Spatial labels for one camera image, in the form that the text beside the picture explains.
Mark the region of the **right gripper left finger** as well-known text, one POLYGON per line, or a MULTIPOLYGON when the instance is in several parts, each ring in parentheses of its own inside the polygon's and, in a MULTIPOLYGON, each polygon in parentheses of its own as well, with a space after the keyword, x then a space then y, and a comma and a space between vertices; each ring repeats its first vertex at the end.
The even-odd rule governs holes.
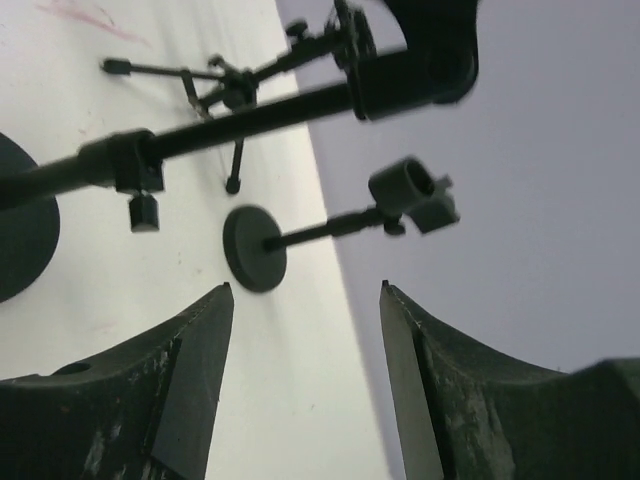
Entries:
POLYGON ((99 354, 2 381, 2 478, 204 478, 233 313, 224 283, 99 354))

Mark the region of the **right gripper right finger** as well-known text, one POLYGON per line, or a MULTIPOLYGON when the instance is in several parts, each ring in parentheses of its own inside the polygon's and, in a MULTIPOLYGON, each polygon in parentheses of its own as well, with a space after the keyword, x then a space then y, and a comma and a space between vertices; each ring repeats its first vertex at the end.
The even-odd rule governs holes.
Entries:
POLYGON ((409 479, 635 479, 639 362, 572 373, 501 353, 384 283, 380 319, 409 479))

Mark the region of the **black tripod shock-mount stand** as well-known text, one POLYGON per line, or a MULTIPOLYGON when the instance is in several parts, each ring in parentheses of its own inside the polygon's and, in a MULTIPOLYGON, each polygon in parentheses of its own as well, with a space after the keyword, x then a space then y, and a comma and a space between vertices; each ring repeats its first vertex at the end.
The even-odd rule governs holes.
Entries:
POLYGON ((347 1, 333 3, 321 33, 311 34, 307 22, 298 19, 286 25, 285 34, 289 38, 289 49, 257 69, 239 69, 215 55, 208 60, 207 72, 135 64, 113 57, 101 62, 101 70, 115 76, 136 73, 178 78, 193 110, 201 119, 208 120, 212 117, 210 109, 217 104, 234 113, 256 106, 257 92, 263 82, 321 57, 332 56, 338 69, 347 72, 358 59, 376 55, 364 10, 347 1))

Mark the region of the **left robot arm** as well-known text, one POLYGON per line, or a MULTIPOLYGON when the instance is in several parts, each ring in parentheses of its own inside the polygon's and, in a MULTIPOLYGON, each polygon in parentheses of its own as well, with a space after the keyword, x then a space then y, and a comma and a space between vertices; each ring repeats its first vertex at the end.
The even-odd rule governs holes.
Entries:
POLYGON ((479 74, 478 1, 386 1, 404 35, 408 50, 427 60, 427 71, 439 90, 433 102, 463 100, 479 74))

